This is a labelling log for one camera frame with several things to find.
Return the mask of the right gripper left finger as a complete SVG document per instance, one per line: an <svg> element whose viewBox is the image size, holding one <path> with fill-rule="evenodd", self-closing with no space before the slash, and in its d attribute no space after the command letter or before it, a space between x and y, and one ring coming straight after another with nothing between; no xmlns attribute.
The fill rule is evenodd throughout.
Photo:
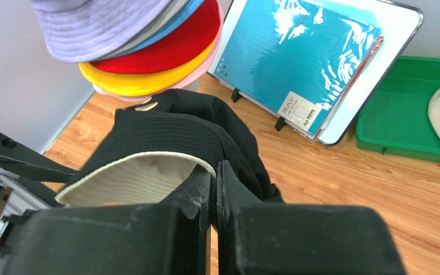
<svg viewBox="0 0 440 275"><path fill-rule="evenodd" d="M58 208L23 217L4 274L206 274L210 174L159 203Z"/></svg>

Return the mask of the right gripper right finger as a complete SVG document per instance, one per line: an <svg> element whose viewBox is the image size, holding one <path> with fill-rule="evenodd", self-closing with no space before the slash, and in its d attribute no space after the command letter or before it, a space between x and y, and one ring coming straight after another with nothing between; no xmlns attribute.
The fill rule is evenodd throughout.
<svg viewBox="0 0 440 275"><path fill-rule="evenodd" d="M227 161L218 166L220 274L405 274L373 209L264 202Z"/></svg>

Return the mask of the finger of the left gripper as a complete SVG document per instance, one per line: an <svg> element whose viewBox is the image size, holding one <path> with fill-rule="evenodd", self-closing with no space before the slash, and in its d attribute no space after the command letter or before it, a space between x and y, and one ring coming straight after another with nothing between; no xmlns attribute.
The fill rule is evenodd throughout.
<svg viewBox="0 0 440 275"><path fill-rule="evenodd" d="M23 178L65 183L76 170L60 165L0 133L0 168Z"/></svg>

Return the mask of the black hat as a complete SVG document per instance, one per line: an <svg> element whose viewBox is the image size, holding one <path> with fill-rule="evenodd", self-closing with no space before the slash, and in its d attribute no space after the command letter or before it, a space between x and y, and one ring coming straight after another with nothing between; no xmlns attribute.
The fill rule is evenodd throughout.
<svg viewBox="0 0 440 275"><path fill-rule="evenodd" d="M281 201L255 136L237 114L215 96L172 89L117 109L112 129L56 201L69 207L157 203L196 167L216 183L222 161L257 198Z"/></svg>

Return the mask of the pink bucket hat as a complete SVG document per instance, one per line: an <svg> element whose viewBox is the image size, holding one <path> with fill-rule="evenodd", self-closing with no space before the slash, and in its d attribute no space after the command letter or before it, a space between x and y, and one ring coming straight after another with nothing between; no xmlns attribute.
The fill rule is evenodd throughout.
<svg viewBox="0 0 440 275"><path fill-rule="evenodd" d="M221 41L223 12L217 1L191 1L177 21L127 53L80 63L97 93L145 103L168 89L184 88L206 73Z"/></svg>

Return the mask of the yellow bucket hat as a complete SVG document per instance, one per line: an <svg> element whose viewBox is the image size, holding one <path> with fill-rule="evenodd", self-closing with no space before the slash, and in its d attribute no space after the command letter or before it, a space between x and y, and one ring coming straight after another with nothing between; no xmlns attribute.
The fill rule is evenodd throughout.
<svg viewBox="0 0 440 275"><path fill-rule="evenodd" d="M220 36L217 36L203 52L185 64L158 73L109 73L88 62L80 63L78 67L86 80L104 91L125 97L146 96L193 82L213 60L219 40Z"/></svg>

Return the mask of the lavender hat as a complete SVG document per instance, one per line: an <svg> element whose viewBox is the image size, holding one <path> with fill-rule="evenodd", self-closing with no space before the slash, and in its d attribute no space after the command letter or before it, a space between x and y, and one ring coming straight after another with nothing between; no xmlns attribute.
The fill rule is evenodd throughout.
<svg viewBox="0 0 440 275"><path fill-rule="evenodd" d="M169 1L31 1L48 52L62 62L93 61L124 45Z"/></svg>

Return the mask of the red hat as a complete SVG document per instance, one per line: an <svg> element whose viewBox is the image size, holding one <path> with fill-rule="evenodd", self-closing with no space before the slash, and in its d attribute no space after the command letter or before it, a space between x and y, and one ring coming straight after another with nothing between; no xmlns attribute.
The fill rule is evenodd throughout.
<svg viewBox="0 0 440 275"><path fill-rule="evenodd" d="M124 56L91 62L109 73L146 74L172 69L191 61L215 40L220 27L216 1L203 4L178 28L143 49Z"/></svg>

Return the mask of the grey hat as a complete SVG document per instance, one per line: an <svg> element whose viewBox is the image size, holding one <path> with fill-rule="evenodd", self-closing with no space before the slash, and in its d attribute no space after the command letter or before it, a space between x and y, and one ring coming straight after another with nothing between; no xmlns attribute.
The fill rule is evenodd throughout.
<svg viewBox="0 0 440 275"><path fill-rule="evenodd" d="M164 27L168 22L170 22L172 18L176 16L187 5L187 3L188 0L171 1L166 6L166 8L143 30L141 30L138 34L133 36L130 40L128 40L124 45L122 45L118 49L102 57L99 57L98 59L96 59L96 61L101 61L107 58L116 57L119 54L123 54L126 51L131 50L135 46L138 46L140 43L152 37L156 32L158 32L162 27Z"/></svg>

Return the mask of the blue hat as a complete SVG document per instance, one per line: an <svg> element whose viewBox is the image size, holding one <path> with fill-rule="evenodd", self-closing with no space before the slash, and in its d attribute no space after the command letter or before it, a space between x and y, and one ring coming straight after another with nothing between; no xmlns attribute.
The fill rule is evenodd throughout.
<svg viewBox="0 0 440 275"><path fill-rule="evenodd" d="M123 54L119 54L119 56L144 49L165 38L178 27L180 27L180 25L183 24L187 19L189 19L199 9L202 3L203 1L188 1L187 5L152 37L146 39L144 42L140 43L138 46L135 46L131 50L128 50Z"/></svg>

